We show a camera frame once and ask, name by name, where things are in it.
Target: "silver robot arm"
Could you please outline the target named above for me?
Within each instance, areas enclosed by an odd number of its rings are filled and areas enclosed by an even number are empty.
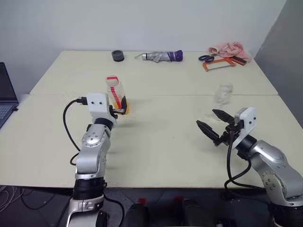
[[[100,209],[104,201],[103,190],[107,185],[104,180],[106,154],[110,147],[111,130],[116,125],[117,115],[109,105],[106,93],[88,94],[87,105],[93,124],[88,126],[82,138],[67,227],[107,225],[107,215]]]
[[[303,226],[303,178],[287,162],[286,156],[278,148],[249,135],[256,127],[256,108],[242,108],[235,117],[222,110],[213,112],[229,125],[222,136],[204,122],[197,121],[201,131],[218,146],[230,144],[230,132],[235,133],[232,148],[238,150],[238,156],[250,160],[252,167],[260,175],[278,227]]]

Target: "scissors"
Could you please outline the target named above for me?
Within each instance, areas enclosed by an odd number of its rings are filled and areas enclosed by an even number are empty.
[[[211,54],[211,55],[203,55],[201,57],[199,57],[198,59],[200,61],[205,61],[205,62],[212,62],[214,60],[214,57],[216,56],[217,54]]]

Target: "clear plastic bottle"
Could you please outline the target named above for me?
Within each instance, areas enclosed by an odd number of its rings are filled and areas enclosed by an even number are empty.
[[[232,91],[233,91],[232,84],[220,85],[214,96],[213,109],[223,110],[225,105],[230,102],[230,99],[232,97]],[[206,116],[220,121],[220,119],[213,112],[211,114],[206,114]]]
[[[122,83],[119,81],[117,76],[109,76],[106,78],[106,84],[107,84],[107,93],[108,96],[113,103],[113,106],[115,109],[122,109],[125,107],[125,104],[127,106],[126,113],[128,114],[128,103],[126,101],[124,89],[122,86]]]

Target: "table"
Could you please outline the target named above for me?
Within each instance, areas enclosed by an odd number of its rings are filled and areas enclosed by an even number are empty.
[[[142,61],[140,52],[125,52],[115,62],[108,51],[63,51],[31,91],[31,95],[85,96],[105,92],[105,79],[116,75],[127,97],[142,95],[214,95],[220,84],[232,83],[234,95],[277,95],[254,60],[245,66],[206,72],[198,57],[203,52],[184,52],[182,62]]]
[[[73,187],[76,149],[62,123],[72,95],[30,95],[0,130],[0,184]],[[222,133],[226,124],[207,118],[213,96],[141,96],[129,98],[130,113],[112,130],[107,154],[109,187],[223,187],[227,179],[227,147],[214,147],[196,120]],[[303,130],[279,96],[233,96],[230,114],[244,106],[257,108],[258,139],[279,147],[303,175]],[[67,124],[77,144],[91,117],[86,106],[74,104]],[[232,173],[246,168],[232,155]],[[251,170],[243,183],[262,185]]]

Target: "pink towel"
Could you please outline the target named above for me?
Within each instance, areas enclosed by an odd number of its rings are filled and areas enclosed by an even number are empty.
[[[218,46],[211,46],[210,48],[208,48],[208,52],[210,54],[218,54],[222,58],[236,56],[239,58],[243,58],[247,62],[251,61],[251,57],[247,53],[245,53],[242,44],[240,44],[239,42],[223,43]]]

